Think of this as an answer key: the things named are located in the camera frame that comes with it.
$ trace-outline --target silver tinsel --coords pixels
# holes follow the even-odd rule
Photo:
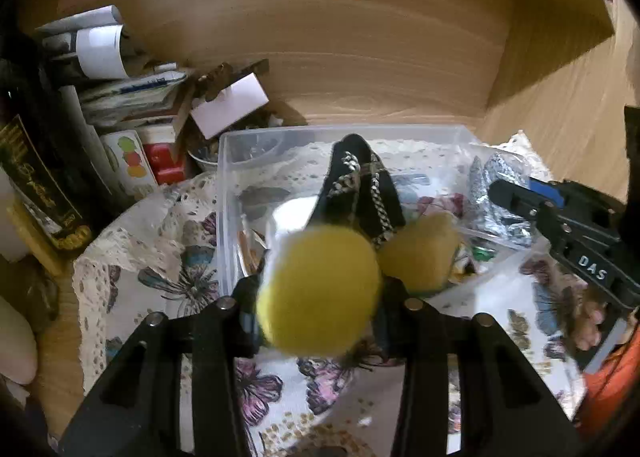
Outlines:
[[[530,247],[531,224],[489,200],[489,186],[498,179],[519,186],[529,186],[527,178],[514,169],[501,154],[494,153],[484,166],[476,156],[469,170],[468,199],[471,213],[468,227],[496,235],[519,246]]]

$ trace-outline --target metal screw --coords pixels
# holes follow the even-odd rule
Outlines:
[[[495,322],[494,317],[490,314],[487,314],[486,312],[476,314],[476,321],[482,327],[491,327],[491,325],[493,325]]]
[[[404,300],[404,306],[410,311],[419,311],[424,307],[424,302],[419,298],[407,298]]]
[[[223,311],[233,309],[233,307],[236,306],[236,300],[234,300],[230,296],[223,296],[222,298],[218,298],[216,300],[216,306],[218,306],[218,309],[222,309]]]
[[[152,312],[149,313],[145,318],[145,323],[150,327],[156,327],[162,323],[164,320],[164,314],[161,312]]]

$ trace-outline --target orange fabric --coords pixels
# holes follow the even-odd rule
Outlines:
[[[625,347],[613,353],[595,374],[584,374],[587,393],[580,408],[578,430],[597,435],[633,387],[640,367],[640,329]]]

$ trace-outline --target plastic bin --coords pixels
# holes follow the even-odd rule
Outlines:
[[[244,276],[238,256],[239,233],[254,229],[264,234],[279,204],[317,195],[331,147],[350,133],[369,142],[392,176],[414,174],[420,179],[426,175],[451,191],[464,179],[463,170],[455,170],[454,157],[461,156],[462,146],[479,142],[462,125],[297,126],[225,133],[218,159],[221,294],[230,294]]]

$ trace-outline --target card with colored circles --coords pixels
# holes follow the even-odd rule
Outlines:
[[[100,140],[124,193],[139,201],[158,188],[135,130],[107,133]]]

